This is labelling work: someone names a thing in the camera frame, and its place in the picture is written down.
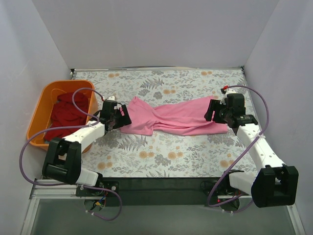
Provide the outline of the pink t shirt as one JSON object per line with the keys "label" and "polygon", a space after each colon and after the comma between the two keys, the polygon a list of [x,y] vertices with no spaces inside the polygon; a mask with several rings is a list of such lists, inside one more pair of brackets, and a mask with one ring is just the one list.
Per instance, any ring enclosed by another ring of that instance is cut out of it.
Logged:
{"label": "pink t shirt", "polygon": [[224,134],[226,124],[207,121],[204,115],[211,96],[189,100],[177,104],[152,107],[134,97],[127,106],[132,123],[120,128],[125,134],[150,136],[154,131],[162,131],[180,136]]}

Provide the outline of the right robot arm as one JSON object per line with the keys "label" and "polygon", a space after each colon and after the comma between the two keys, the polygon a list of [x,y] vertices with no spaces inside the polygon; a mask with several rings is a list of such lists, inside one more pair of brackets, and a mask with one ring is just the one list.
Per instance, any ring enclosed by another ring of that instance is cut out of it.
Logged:
{"label": "right robot arm", "polygon": [[246,114],[245,97],[233,89],[223,91],[222,100],[211,100],[206,120],[227,124],[245,146],[244,156],[253,159],[257,176],[233,170],[235,160],[209,192],[209,197],[221,183],[222,191],[234,194],[237,190],[252,197],[259,207],[290,206],[295,203],[299,173],[296,167],[286,165],[272,150],[256,118]]}

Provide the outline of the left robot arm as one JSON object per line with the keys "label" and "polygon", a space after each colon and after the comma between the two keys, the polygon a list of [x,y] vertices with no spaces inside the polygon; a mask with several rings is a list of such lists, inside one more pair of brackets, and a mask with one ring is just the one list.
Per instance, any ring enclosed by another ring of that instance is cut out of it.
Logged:
{"label": "left robot arm", "polygon": [[82,167],[82,153],[109,131],[131,123],[127,106],[110,96],[103,101],[102,109],[91,116],[85,127],[50,141],[42,175],[69,185],[85,185],[92,195],[100,195],[104,190],[104,184],[100,181],[102,175]]}

